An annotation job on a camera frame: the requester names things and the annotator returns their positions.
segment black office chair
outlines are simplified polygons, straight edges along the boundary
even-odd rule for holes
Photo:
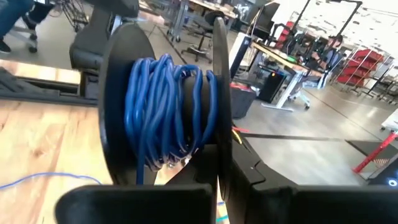
[[[224,13],[221,11],[211,11],[205,15],[204,20],[203,18],[201,18],[201,19],[195,19],[193,21],[201,29],[195,32],[196,34],[202,35],[199,46],[191,45],[186,50],[182,50],[181,54],[187,52],[196,55],[195,58],[196,62],[199,61],[199,57],[206,58],[209,61],[209,63],[213,62],[213,60],[207,56],[208,50],[202,49],[201,46],[203,45],[205,37],[211,38],[210,34],[213,33],[213,24],[217,17],[224,18]]]

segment person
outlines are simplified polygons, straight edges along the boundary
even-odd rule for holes
[[[337,36],[329,36],[328,43],[325,47],[325,50],[329,51],[326,53],[326,56],[321,58],[322,55],[320,55],[318,52],[312,52],[311,57],[312,61],[308,63],[308,67],[314,70],[317,70],[318,68],[321,68],[322,70],[326,69],[332,69],[334,68],[341,55],[337,52],[337,48],[343,43],[343,36],[337,35]],[[302,77],[300,81],[297,83],[297,85],[293,88],[292,94],[295,94],[299,89],[301,89],[303,82],[317,82],[321,79],[321,77],[317,75],[308,75],[306,77]]]
[[[10,53],[11,48],[4,42],[4,36],[20,17],[28,29],[35,30],[53,9],[52,4],[41,4],[33,0],[0,0],[0,52]]]

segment wooden surface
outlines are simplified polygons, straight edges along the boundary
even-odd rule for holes
[[[265,47],[263,45],[257,44],[255,42],[252,42],[251,47],[254,47],[257,50],[260,50],[262,53],[272,57],[274,60],[276,60],[279,64],[282,64],[283,66],[286,66],[288,68],[291,68],[295,71],[301,71],[301,72],[307,72],[309,68],[303,67],[301,65],[297,65],[295,63],[291,63],[287,60],[288,55],[281,52],[280,50],[277,49],[272,49],[270,47]],[[318,71],[311,71],[310,75],[314,76],[322,76],[322,73]]]
[[[78,72],[0,61],[22,77],[78,83]],[[89,175],[111,184],[102,153],[96,108],[0,100],[0,185],[38,172]],[[156,184],[164,184],[181,167],[164,167]],[[0,190],[0,224],[53,224],[54,205],[71,189],[96,184],[71,177],[35,177]],[[225,207],[218,208],[226,214]]]
[[[217,5],[217,4],[209,4],[207,2],[201,1],[201,0],[189,0],[190,2],[197,4],[201,7],[205,7],[207,9],[210,9],[212,11],[222,11],[226,16],[231,17],[231,18],[236,18],[236,14],[223,6]]]

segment red storage bin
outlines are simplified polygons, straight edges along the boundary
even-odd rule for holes
[[[370,77],[370,71],[365,69],[365,68],[358,68],[357,67],[348,67],[345,68],[343,70],[343,72],[341,73],[342,75],[346,75],[346,76],[352,76],[352,74],[354,74],[354,76],[357,76],[359,78],[369,78]]]
[[[348,85],[356,85],[360,87],[364,86],[364,79],[356,76],[351,77],[351,76],[342,75],[339,76],[336,81],[342,84],[347,83]]]
[[[378,54],[378,53],[376,53],[376,52],[374,52],[372,50],[369,50],[369,49],[359,50],[354,55],[354,58],[356,60],[363,60],[365,57],[366,57],[366,60],[371,59],[373,61],[379,61],[379,62],[383,61],[383,55]]]
[[[355,67],[356,68],[358,66],[361,66],[361,68],[363,68],[365,70],[376,71],[376,69],[377,69],[376,62],[368,62],[368,61],[362,62],[362,60],[350,60],[347,63],[347,67]]]

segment coiled cable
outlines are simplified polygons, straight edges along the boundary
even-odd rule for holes
[[[183,80],[195,77],[193,86],[192,139],[185,142],[182,108]],[[206,71],[210,86],[207,126],[201,133],[203,74],[196,65],[174,65],[169,54],[160,60],[140,58],[132,66],[125,98],[124,125],[130,147],[137,156],[137,184],[144,183],[144,166],[159,170],[192,156],[209,140],[215,128],[217,80]]]

